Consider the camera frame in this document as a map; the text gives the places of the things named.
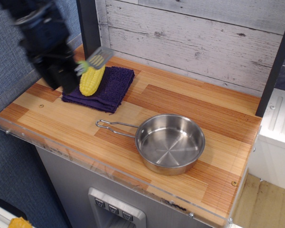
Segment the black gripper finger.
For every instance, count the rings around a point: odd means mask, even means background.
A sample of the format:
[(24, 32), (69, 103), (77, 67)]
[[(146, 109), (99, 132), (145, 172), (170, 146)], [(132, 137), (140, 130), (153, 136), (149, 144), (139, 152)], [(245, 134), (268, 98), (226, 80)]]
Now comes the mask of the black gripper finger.
[(58, 80), (59, 76), (58, 65), (37, 64), (37, 71), (53, 90), (56, 90), (57, 88), (61, 87), (61, 84)]
[(72, 93), (79, 85), (79, 80), (74, 69), (65, 65), (57, 68), (56, 80), (62, 86), (63, 92), (66, 95)]

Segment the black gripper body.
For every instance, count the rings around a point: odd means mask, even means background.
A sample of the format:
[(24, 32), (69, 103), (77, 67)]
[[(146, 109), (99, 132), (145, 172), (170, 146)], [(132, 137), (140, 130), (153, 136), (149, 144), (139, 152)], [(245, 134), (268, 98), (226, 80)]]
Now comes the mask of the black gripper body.
[(75, 76), (73, 51), (67, 30), (25, 30), (20, 45), (41, 76)]

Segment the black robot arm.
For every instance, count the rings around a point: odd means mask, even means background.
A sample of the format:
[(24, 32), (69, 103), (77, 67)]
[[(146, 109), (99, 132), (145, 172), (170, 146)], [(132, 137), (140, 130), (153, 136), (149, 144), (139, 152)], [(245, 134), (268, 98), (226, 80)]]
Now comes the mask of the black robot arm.
[(79, 85), (73, 50), (67, 44), (69, 31), (53, 0), (0, 0), (13, 25), (23, 35), (19, 42), (28, 60), (52, 88), (65, 94)]

